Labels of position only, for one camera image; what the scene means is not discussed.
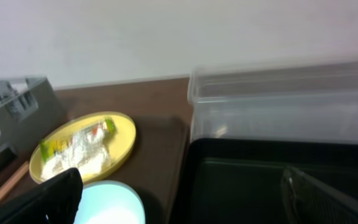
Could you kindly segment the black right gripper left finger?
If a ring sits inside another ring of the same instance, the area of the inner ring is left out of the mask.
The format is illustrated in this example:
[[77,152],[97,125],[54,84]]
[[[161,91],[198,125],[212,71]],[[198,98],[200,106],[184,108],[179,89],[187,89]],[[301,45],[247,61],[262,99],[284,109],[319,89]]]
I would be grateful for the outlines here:
[[70,168],[0,205],[0,224],[72,224],[82,191],[79,170]]

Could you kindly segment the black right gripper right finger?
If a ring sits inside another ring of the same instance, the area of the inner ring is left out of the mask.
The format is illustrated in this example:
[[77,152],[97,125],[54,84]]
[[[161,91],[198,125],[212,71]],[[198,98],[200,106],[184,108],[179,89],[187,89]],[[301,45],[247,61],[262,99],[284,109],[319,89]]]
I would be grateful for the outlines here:
[[357,199],[296,167],[284,169],[280,185],[291,224],[358,224]]

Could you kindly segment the light blue bowl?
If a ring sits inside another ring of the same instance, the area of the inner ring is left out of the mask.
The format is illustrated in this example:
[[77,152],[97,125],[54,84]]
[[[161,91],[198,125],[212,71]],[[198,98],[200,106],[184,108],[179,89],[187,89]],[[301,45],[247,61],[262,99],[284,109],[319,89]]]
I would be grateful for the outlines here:
[[127,184],[102,180],[83,187],[74,224],[145,224],[138,193]]

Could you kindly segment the green orange snack wrapper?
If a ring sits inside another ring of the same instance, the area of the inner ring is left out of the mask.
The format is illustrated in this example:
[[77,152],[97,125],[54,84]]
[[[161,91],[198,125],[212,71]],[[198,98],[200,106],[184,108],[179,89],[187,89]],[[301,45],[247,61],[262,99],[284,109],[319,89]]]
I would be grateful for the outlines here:
[[106,138],[110,138],[116,132],[116,125],[111,118],[104,118],[65,135],[58,139],[42,140],[40,151],[44,162],[69,149],[83,146],[85,149],[99,146]]

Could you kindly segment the wooden chopstick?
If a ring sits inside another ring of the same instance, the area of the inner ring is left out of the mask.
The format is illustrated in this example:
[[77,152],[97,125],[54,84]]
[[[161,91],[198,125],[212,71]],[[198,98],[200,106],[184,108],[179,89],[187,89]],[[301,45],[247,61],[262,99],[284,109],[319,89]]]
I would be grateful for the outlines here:
[[8,193],[20,182],[23,176],[29,171],[29,162],[25,161],[15,173],[0,187],[0,202],[3,201]]

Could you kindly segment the yellow round plate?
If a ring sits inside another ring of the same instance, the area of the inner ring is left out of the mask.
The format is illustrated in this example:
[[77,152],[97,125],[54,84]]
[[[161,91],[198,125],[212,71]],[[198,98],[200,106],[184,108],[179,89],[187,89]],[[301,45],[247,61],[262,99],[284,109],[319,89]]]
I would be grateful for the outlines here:
[[115,111],[91,113],[61,125],[46,137],[46,140],[60,139],[104,118],[112,119],[116,128],[112,139],[106,142],[112,164],[103,168],[98,174],[82,175],[85,185],[105,179],[129,158],[136,140],[134,121],[128,115]]

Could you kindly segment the black rectangular tray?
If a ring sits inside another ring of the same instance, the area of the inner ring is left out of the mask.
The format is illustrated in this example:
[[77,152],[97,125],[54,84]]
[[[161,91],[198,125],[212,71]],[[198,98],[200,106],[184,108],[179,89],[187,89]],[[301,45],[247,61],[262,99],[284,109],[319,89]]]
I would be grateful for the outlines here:
[[288,223],[284,170],[296,167],[358,200],[358,144],[198,139],[171,223]]

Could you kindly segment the grey dish rack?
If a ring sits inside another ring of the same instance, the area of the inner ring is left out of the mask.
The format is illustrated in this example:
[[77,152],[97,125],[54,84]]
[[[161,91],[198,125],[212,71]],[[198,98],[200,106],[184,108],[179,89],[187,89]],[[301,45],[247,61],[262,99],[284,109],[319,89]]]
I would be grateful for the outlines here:
[[32,152],[66,117],[47,78],[0,79],[0,170]]

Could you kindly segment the clear plastic bin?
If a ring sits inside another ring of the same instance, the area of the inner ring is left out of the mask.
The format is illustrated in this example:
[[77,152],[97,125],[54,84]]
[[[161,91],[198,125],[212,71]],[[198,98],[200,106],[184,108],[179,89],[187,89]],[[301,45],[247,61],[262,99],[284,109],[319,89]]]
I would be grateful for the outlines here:
[[358,62],[200,68],[191,136],[358,143]]

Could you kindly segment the brown serving tray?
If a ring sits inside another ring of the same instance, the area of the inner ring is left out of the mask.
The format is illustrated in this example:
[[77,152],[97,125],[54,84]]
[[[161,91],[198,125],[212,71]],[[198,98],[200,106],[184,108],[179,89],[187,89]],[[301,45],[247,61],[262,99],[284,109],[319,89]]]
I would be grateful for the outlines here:
[[188,145],[188,125],[176,116],[135,116],[136,140],[129,158],[107,176],[140,196],[146,223],[167,223]]

